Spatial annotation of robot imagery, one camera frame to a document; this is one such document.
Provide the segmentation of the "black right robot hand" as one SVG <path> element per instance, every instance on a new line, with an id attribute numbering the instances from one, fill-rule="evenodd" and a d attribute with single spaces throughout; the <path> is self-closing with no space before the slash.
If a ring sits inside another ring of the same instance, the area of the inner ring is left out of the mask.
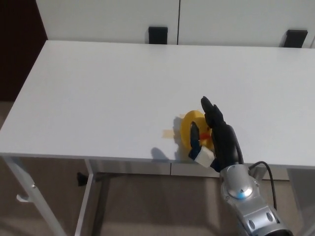
<path id="1" fill-rule="evenodd" d="M 206 168 L 213 168 L 218 173 L 226 167 L 243 164 L 242 152 L 234 129 L 224 121 L 222 112 L 205 96 L 201 98 L 201 106 L 205 112 L 206 124 L 212 131 L 214 151 L 200 144 L 199 128 L 192 121 L 189 158 Z"/>

